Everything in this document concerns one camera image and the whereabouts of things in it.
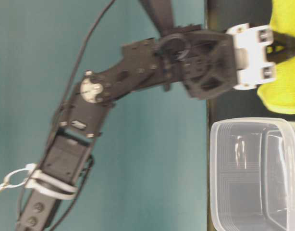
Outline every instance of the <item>teal table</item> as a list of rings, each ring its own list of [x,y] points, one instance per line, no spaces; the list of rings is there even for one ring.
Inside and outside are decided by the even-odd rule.
[[[40,159],[82,39],[108,1],[0,0],[0,183]],[[173,4],[177,25],[204,23],[203,0]],[[137,0],[117,0],[95,31],[77,79],[86,69],[102,71],[119,61],[122,44],[156,36]],[[206,127],[206,102],[189,99],[181,84],[117,102],[93,151],[88,184],[57,230],[206,230]],[[0,194],[1,231],[14,230],[18,193]]]

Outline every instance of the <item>clear plastic container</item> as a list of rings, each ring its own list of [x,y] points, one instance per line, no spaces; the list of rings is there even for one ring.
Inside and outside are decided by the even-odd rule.
[[[218,231],[295,231],[295,123],[276,118],[214,123],[210,200]]]

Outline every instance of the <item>screw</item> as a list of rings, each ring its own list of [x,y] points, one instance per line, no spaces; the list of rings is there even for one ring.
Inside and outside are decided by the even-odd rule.
[[[27,225],[30,227],[36,226],[37,224],[37,218],[36,217],[30,217],[27,220]]]
[[[157,65],[156,64],[152,64],[150,68],[151,68],[151,70],[155,70],[155,69],[157,69]]]
[[[64,127],[64,126],[66,126],[67,125],[67,122],[66,121],[62,121],[62,122],[60,122],[60,126],[61,127]]]
[[[101,103],[101,102],[103,102],[103,98],[97,98],[95,101],[97,102],[97,103]]]
[[[268,67],[263,68],[264,78],[270,78],[272,76],[272,70]]]
[[[36,213],[40,213],[44,210],[44,205],[42,203],[36,203],[34,206],[33,206],[33,211],[35,211]]]
[[[93,138],[93,137],[94,137],[94,134],[89,133],[89,134],[86,135],[86,137],[87,137],[87,138]]]
[[[142,73],[144,73],[145,70],[143,68],[139,68],[137,71],[139,74],[142,74]]]
[[[104,92],[104,96],[105,96],[105,97],[109,97],[110,95],[111,95],[110,92]]]
[[[86,71],[86,72],[85,72],[85,75],[86,75],[86,76],[91,76],[92,74],[93,74],[92,71]]]
[[[266,42],[267,41],[267,38],[268,38],[268,33],[266,30],[261,30],[259,32],[259,38],[261,40],[261,42]]]

